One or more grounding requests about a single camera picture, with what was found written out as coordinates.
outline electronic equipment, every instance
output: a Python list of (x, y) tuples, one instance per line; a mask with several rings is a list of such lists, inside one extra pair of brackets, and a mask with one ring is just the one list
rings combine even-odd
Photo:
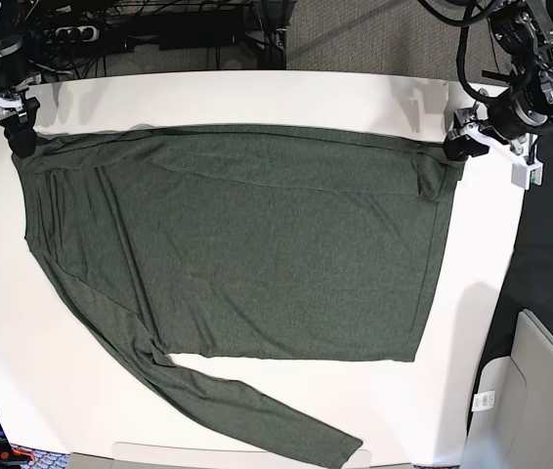
[[(540, 184), (543, 165), (536, 156), (535, 137), (553, 132), (553, 22), (542, 1), (490, 0), (485, 7), (480, 7), (480, 12), (473, 15), (477, 7), (476, 0), (447, 0), (448, 3), (465, 8), (462, 20), (445, 17), (427, 0), (417, 1), (440, 21), (461, 28), (456, 57), (457, 74), (466, 93), (474, 98), (475, 105), (454, 114), (452, 128), (444, 143), (448, 159), (464, 161), (469, 156), (481, 156), (495, 148), (498, 153), (513, 161), (514, 184), (525, 189), (530, 184)], [(285, 68), (286, 27), (296, 2), (245, 0), (242, 6), (249, 7), (247, 11), (252, 12), (249, 15), (230, 8), (222, 8), (220, 11), (221, 7), (230, 7), (231, 0), (206, 0), (199, 4), (197, 11), (186, 15), (183, 21), (176, 21), (178, 27), (165, 27), (172, 21), (166, 17), (142, 15), (143, 8), (131, 21), (125, 23), (92, 18), (88, 24), (64, 23), (41, 29), (27, 23), (32, 13), (35, 15), (39, 3), (35, 1), (28, 9), (21, 11), (18, 0), (0, 0), (0, 125), (5, 128), (10, 147), (20, 157), (32, 154), (36, 141), (32, 127), (39, 103), (34, 98), (27, 99), (25, 93), (31, 84), (40, 81), (40, 76), (36, 71), (31, 71), (30, 63), (34, 63), (38, 69), (72, 73), (67, 68), (37, 64), (26, 53), (27, 43), (53, 44), (57, 47), (68, 45), (83, 51), (87, 50), (84, 48), (97, 47), (100, 38), (105, 37), (109, 41), (109, 48), (125, 50), (132, 45), (152, 43), (138, 36), (158, 31), (156, 43), (162, 49), (218, 47), (244, 42), (261, 54), (261, 67)], [(107, 5), (113, 2), (100, 0), (98, 3)], [(204, 5), (214, 8), (203, 13)], [(82, 14), (76, 12), (78, 15), (69, 15), (72, 12), (69, 3), (59, 8), (66, 12), (69, 19), (79, 18)], [(246, 33), (245, 22), (249, 18), (258, 23), (262, 36)], [(474, 90), (465, 75), (469, 27), (485, 20), (489, 21), (495, 40), (511, 56), (514, 67), (509, 75), (484, 72), (485, 77), (508, 85), (507, 90), (497, 97)], [(207, 21), (209, 27), (201, 29), (202, 21)], [(191, 24), (192, 27), (182, 27), (183, 24)], [(203, 29), (209, 33), (192, 33), (193, 30)], [(94, 51), (92, 54), (98, 64), (99, 58), (104, 56), (98, 55), (100, 50)], [(86, 65), (85, 76), (88, 76), (93, 64), (90, 62)], [(74, 63), (72, 65), (78, 75), (78, 66)], [(483, 118), (483, 113), (479, 115), (479, 107), (487, 109), (487, 117)]]
[[(470, 18), (475, 4), (466, 8)], [(444, 150), (448, 159), (465, 161), (496, 148), (513, 162), (512, 181), (528, 189), (541, 184), (543, 164), (536, 157), (536, 137), (553, 132), (553, 22), (541, 0), (506, 2), (489, 15), (493, 37), (511, 56), (511, 75), (484, 72), (509, 85), (493, 98), (472, 89), (465, 76), (468, 29), (462, 28), (457, 71), (463, 89), (476, 104), (454, 114)], [(480, 119), (478, 106), (487, 107)]]

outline black cable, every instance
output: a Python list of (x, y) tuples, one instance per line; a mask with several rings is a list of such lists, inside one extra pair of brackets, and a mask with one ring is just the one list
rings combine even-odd
[(472, 14), (470, 15), (464, 15), (463, 20), (455, 20), (453, 18), (449, 18), (438, 12), (435, 8), (433, 8), (427, 0), (417, 0), (417, 2), (424, 7), (424, 9), (429, 12), (431, 15), (433, 15), (435, 18), (437, 18), (439, 21), (447, 24), (448, 26), (455, 26), (455, 27), (466, 27), (471, 26), (472, 24), (476, 24), (479, 21), (485, 20), (491, 13), (498, 8), (500, 5), (502, 5), (502, 2), (504, 0), (491, 0), (484, 9), (477, 13), (474, 17)]
[(259, 14), (258, 9), (255, 9), (255, 12), (257, 13), (257, 20), (259, 21), (259, 25), (261, 26), (261, 29), (264, 32), (264, 36), (268, 37), (268, 42), (270, 42), (270, 45), (272, 46), (270, 48), (270, 63), (271, 64), (273, 63), (273, 49), (278, 50), (278, 52), (280, 54), (280, 62), (283, 63), (283, 50), (277, 44), (275, 44), (275, 40), (273, 39), (272, 33), (270, 32), (270, 31), (272, 31), (272, 24), (271, 24), (270, 17), (268, 15), (268, 2), (267, 2), (267, 0), (261, 0), (261, 5), (262, 5), (262, 8), (263, 8), (264, 13), (266, 15), (266, 23), (267, 23), (268, 29), (266, 29), (266, 26), (261, 21), (261, 15)]
[(251, 41), (253, 42), (256, 42), (257, 44), (259, 44), (260, 46), (264, 46), (264, 47), (276, 47), (276, 45), (273, 45), (271, 44), (270, 42), (265, 42), (265, 41), (261, 41), (255, 37), (252, 37), (252, 36), (249, 36), (248, 34), (244, 34), (244, 37), (246, 39), (250, 39)]
[[(145, 0), (144, 1), (144, 6), (146, 7), (146, 5), (149, 3), (150, 0)], [(103, 10), (103, 21), (105, 24), (107, 24), (107, 10)], [(103, 55), (103, 74), (105, 75), (105, 77), (107, 77), (107, 53), (105, 53)], [(97, 71), (96, 71), (96, 76), (99, 76), (99, 60), (97, 59)]]
[(168, 2), (168, 3), (166, 3), (165, 5), (162, 5), (162, 6), (160, 6), (159, 8), (153, 10), (152, 12), (149, 12), (149, 16), (150, 16), (150, 15), (154, 15), (154, 14), (160, 12), (160, 11), (163, 10), (164, 8), (172, 7), (172, 6), (177, 5), (177, 4), (179, 4), (179, 3), (181, 3), (181, 2), (184, 2), (184, 1), (186, 1), (186, 0), (173, 0), (172, 2)]
[(57, 69), (51, 69), (49, 66), (46, 66), (44, 64), (38, 64), (36, 62), (33, 62), (33, 61), (29, 61), (29, 63), (31, 64), (31, 66), (33, 66), (35, 69), (37, 70), (40, 70), (40, 73), (42, 75), (42, 78), (45, 80), (44, 82), (45, 83), (51, 83), (49, 80), (48, 80), (48, 76), (54, 76), (55, 77), (55, 81), (56, 82), (60, 82), (60, 76), (61, 74), (63, 73), (59, 73), (60, 70), (57, 70)]
[(491, 53), (493, 54), (493, 61), (495, 62), (495, 69), (500, 73), (500, 65), (498, 64), (498, 57), (495, 54), (495, 44), (493, 42), (493, 33), (491, 32), (491, 26), (489, 26), (489, 43), (491, 44)]
[(220, 7), (231, 2), (232, 0), (204, 0), (200, 2), (200, 5), (198, 5), (198, 11), (202, 12), (202, 7), (204, 7), (205, 5), (216, 5), (216, 8), (214, 10), (218, 10)]
[[(474, 12), (474, 8), (476, 7), (476, 1), (477, 0), (472, 0), (472, 3), (468, 7), (466, 7), (465, 13), (463, 14), (463, 18), (468, 19), (472, 17), (472, 12)], [(469, 34), (470, 34), (469, 26), (465, 26), (461, 28), (461, 34), (459, 35), (459, 48), (456, 51), (456, 72), (459, 77), (459, 83), (461, 83), (461, 87), (463, 88), (463, 90), (475, 101), (478, 101), (479, 103), (483, 103), (486, 105), (490, 105), (493, 103), (494, 99), (489, 96), (482, 95), (474, 88), (472, 88), (465, 74), (465, 56), (468, 49)]]
[(49, 63), (46, 62), (45, 64), (43, 64), (44, 61), (40, 61), (40, 63), (42, 63), (43, 65), (49, 66), (51, 68), (54, 68), (55, 70), (59, 70), (59, 71), (68, 71), (68, 70), (74, 71), (75, 67), (77, 69), (79, 69), (79, 68), (82, 68), (83, 66), (86, 66), (90, 63), (90, 60), (84, 60), (79, 64), (78, 63), (71, 64), (69, 59), (61, 58), (61, 57), (59, 57), (58, 59), (66, 61), (66, 65), (55, 65), (52, 62), (49, 62)]
[(147, 5), (149, 4), (149, 0), (144, 0), (144, 2), (142, 2), (142, 8), (140, 8), (140, 10), (138, 11), (138, 13), (136, 13), (134, 15), (134, 18), (138, 17), (139, 15), (142, 14), (142, 12), (144, 11), (144, 8), (147, 7)]
[(151, 46), (156, 46), (159, 44), (159, 41), (157, 41), (157, 39), (142, 39), (140, 37), (132, 36), (130, 34), (127, 34), (127, 37), (141, 44), (150, 44)]
[[(223, 3), (223, 5), (226, 5), (226, 4), (231, 4), (232, 7), (253, 7), (253, 5), (251, 3), (247, 3), (247, 2), (244, 2), (243, 0), (239, 0), (239, 3), (232, 3), (233, 0), (229, 0), (228, 2), (226, 3)], [(179, 5), (179, 6), (184, 6), (184, 7), (198, 7), (200, 6), (199, 3), (192, 3), (190, 2), (189, 0), (179, 0), (177, 2), (149, 2), (149, 6), (150, 7), (167, 7), (167, 6), (170, 6), (170, 5)], [(121, 5), (122, 7), (141, 7), (142, 6), (142, 3), (122, 3)], [(108, 6), (106, 8), (107, 10), (109, 9), (114, 9), (114, 6), (111, 5), (111, 6)]]
[(534, 164), (534, 161), (536, 160), (536, 157), (537, 157), (537, 141), (538, 140), (539, 140), (539, 137), (537, 136), (537, 138), (535, 138), (532, 141), (531, 146), (529, 147), (529, 158), (527, 160), (528, 164)]
[(287, 11), (289, 10), (289, 0), (283, 0), (280, 4), (280, 27), (286, 28)]
[(74, 70), (74, 75), (77, 77), (77, 80), (80, 80), (81, 76), (79, 75), (79, 70), (77, 68), (77, 65), (74, 63), (74, 50), (70, 55), (70, 64), (72, 65), (72, 69)]
[(94, 60), (92, 60), (86, 67), (85, 67), (85, 72), (83, 73), (83, 78), (87, 78), (88, 77), (88, 73), (90, 73), (90, 70), (92, 69), (92, 67), (94, 66), (94, 64), (97, 64), (99, 62), (100, 59), (102, 59), (103, 57), (105, 57), (107, 55), (107, 51), (105, 51), (104, 53), (100, 54), (99, 56), (97, 56)]

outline green long-sleeve shirt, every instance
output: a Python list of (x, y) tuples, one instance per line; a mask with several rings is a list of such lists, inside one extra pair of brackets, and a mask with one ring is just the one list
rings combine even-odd
[(57, 137), (14, 161), (31, 252), (146, 386), (301, 461), (339, 468), (362, 444), (168, 354), (413, 360), (460, 176), (439, 146), (224, 126)]

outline gray carpet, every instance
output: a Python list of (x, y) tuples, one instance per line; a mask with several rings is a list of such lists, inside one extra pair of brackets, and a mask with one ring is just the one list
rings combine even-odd
[(18, 447), (26, 451), (33, 451), (35, 460), (26, 465), (14, 466), (21, 469), (65, 469), (68, 465), (68, 454), (58, 454), (56, 452), (42, 451), (40, 449), (31, 449)]
[[(462, 14), (435, 4), (449, 16)], [(288, 68), (454, 80), (458, 37), (458, 28), (415, 0), (299, 0), (289, 27)], [(486, 22), (470, 29), (469, 44), (468, 77), (482, 81), (483, 68), (496, 70)]]

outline white table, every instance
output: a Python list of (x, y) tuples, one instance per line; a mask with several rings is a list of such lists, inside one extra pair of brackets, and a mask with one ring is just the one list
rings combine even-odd
[[(445, 117), (472, 104), (456, 83), (293, 71), (114, 77), (43, 85), (32, 94), (42, 104), (37, 130), (50, 134), (260, 123), (441, 142)], [(363, 439), (375, 465), (458, 463), (524, 195), (510, 171), (494, 154), (466, 164), (414, 363), (174, 360), (240, 379)], [(185, 418), (116, 363), (56, 295), (23, 235), (21, 186), (0, 128), (0, 420), (12, 443), (107, 457), (118, 442), (254, 449)]]

